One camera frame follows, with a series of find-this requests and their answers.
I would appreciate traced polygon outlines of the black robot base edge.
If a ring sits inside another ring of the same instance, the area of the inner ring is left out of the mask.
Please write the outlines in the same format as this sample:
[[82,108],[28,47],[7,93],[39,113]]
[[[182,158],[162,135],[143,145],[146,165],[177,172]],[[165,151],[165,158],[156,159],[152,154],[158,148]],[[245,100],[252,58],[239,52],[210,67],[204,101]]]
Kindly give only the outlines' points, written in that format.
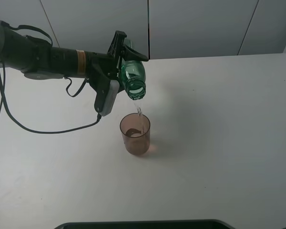
[[119,222],[69,222],[56,229],[233,229],[216,219]]

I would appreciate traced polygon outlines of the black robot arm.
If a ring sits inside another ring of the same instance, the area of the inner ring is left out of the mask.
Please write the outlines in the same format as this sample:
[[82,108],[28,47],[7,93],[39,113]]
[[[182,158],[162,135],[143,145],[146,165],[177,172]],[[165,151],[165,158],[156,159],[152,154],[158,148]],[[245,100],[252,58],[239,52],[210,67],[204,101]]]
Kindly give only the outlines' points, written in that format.
[[23,36],[18,30],[37,31],[45,36],[47,33],[29,25],[14,28],[0,21],[0,63],[30,79],[85,78],[97,90],[103,83],[121,81],[118,74],[122,61],[148,61],[147,56],[126,44],[123,31],[115,32],[107,53],[96,53],[54,47],[52,40]]

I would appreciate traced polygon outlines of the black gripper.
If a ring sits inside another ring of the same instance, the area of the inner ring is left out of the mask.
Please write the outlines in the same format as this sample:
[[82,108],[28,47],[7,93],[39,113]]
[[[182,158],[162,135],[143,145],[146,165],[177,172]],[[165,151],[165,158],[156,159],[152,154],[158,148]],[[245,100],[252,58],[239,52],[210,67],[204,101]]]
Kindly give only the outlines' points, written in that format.
[[102,91],[106,93],[109,90],[110,80],[116,80],[118,93],[121,91],[121,80],[118,78],[118,74],[121,71],[122,58],[125,61],[148,61],[147,56],[123,44],[126,37],[125,32],[116,31],[106,54],[85,52],[89,85],[97,95],[101,95]]

